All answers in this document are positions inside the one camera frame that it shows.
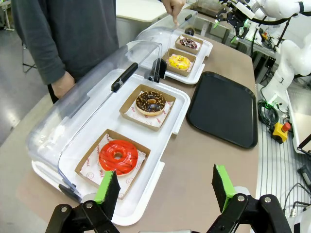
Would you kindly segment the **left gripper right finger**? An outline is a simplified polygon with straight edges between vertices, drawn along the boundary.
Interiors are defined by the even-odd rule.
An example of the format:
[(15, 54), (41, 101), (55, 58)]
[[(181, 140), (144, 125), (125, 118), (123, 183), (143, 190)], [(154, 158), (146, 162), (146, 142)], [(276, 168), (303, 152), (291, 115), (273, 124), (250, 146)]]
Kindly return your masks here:
[(277, 197), (268, 194), (255, 199), (236, 192), (225, 166), (213, 166), (212, 186), (221, 214), (209, 233), (234, 233), (239, 225), (249, 225), (255, 233), (291, 232)]

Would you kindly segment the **person left hand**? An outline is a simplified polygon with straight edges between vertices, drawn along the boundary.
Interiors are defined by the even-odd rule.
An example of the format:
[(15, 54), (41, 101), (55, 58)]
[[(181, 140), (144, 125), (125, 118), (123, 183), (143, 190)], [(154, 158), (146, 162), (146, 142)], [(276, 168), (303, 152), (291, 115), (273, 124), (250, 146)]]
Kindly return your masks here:
[(179, 25), (177, 17), (182, 8), (186, 4), (186, 0), (161, 0), (167, 13), (173, 17), (173, 22), (176, 26)]

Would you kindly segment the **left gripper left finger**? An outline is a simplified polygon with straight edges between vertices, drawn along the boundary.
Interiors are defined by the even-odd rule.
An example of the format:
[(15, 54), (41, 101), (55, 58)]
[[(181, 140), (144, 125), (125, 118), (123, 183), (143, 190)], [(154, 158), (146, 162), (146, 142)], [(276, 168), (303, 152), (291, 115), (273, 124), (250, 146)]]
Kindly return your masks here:
[(55, 207), (46, 228), (47, 233), (117, 233), (112, 217), (118, 200), (120, 185), (115, 171), (109, 171), (95, 195), (76, 207), (59, 204)]

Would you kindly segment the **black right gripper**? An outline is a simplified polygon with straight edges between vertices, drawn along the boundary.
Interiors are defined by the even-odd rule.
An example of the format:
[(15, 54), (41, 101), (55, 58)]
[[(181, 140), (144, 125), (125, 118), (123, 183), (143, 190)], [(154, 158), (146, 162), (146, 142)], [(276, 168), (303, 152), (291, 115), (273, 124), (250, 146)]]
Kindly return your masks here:
[(245, 24), (248, 17), (239, 9), (233, 9), (232, 11), (219, 11), (216, 14), (214, 28), (216, 28), (220, 22), (228, 21), (234, 27), (234, 36), (230, 43), (234, 43), (236, 40), (242, 39), (243, 29), (248, 29)]

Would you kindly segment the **person right hand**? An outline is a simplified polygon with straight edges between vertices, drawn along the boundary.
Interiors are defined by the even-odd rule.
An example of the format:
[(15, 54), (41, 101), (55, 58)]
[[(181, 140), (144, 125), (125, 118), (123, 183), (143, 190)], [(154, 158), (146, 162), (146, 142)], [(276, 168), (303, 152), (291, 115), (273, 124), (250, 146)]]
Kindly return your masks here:
[(66, 71), (57, 81), (52, 83), (55, 96), (61, 99), (75, 85), (75, 79)]

